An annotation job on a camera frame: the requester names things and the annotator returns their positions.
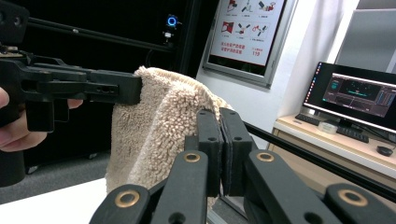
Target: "keyboard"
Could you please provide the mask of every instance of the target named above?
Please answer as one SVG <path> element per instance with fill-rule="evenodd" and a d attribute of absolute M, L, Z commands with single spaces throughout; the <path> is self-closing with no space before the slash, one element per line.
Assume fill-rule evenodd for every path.
<path fill-rule="evenodd" d="M 296 115 L 295 118 L 296 118 L 296 119 L 299 119 L 299 120 L 302 120 L 302 121 L 304 121 L 304 122 L 313 124 L 313 125 L 315 125 L 315 126 L 319 126 L 319 123 L 320 123 L 320 120 L 319 120 L 319 119 L 315 119 L 315 118 L 309 117 L 309 116 L 304 115 L 304 114 L 298 114 L 298 115 Z"/>
<path fill-rule="evenodd" d="M 369 143 L 369 137 L 367 135 L 355 132 L 355 131 L 353 131 L 351 129 L 348 129 L 348 128 L 338 127 L 337 133 L 340 133 L 340 134 L 342 134 L 342 135 L 344 135 L 346 137 L 350 137 L 350 138 L 356 139 L 356 140 L 361 141 L 363 143 Z"/>

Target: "framed poster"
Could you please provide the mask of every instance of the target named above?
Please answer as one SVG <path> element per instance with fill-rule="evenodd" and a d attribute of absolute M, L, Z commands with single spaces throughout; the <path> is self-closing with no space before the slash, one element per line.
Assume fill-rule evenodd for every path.
<path fill-rule="evenodd" d="M 204 69 L 271 88 L 297 0 L 220 0 Z"/>

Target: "computer monitor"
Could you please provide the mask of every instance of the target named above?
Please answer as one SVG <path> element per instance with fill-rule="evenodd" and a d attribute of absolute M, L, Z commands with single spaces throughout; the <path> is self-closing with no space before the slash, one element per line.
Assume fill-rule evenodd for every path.
<path fill-rule="evenodd" d="M 396 133 L 395 95 L 395 74 L 320 62 L 303 106 L 341 123 Z"/>

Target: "white desk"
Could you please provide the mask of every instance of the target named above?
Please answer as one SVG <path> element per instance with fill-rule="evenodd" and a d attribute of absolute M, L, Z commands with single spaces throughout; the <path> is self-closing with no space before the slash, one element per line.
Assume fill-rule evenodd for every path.
<path fill-rule="evenodd" d="M 106 180 L 0 205 L 0 223 L 87 224 L 106 197 Z"/>
<path fill-rule="evenodd" d="M 392 147 L 390 145 L 374 139 L 370 139 L 366 144 L 338 133 L 324 133 L 317 126 L 297 120 L 294 116 L 277 119 L 273 134 L 396 189 L 396 153 L 385 157 L 376 152 L 377 146 Z M 324 193 L 330 184 L 340 182 L 350 184 L 344 178 L 305 161 L 283 148 L 270 144 L 268 149 L 278 153 L 305 184 L 318 192 Z M 396 211 L 395 203 L 389 201 L 386 203 Z"/>

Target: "computer mouse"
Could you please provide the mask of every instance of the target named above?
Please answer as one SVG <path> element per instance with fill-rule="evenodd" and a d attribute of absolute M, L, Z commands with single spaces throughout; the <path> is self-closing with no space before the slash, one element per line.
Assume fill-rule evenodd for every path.
<path fill-rule="evenodd" d="M 393 153 L 392 149 L 390 149 L 388 147 L 381 147 L 381 146 L 376 147 L 376 151 L 379 154 L 381 154 L 383 156 L 387 156 L 387 157 L 389 157 Z"/>

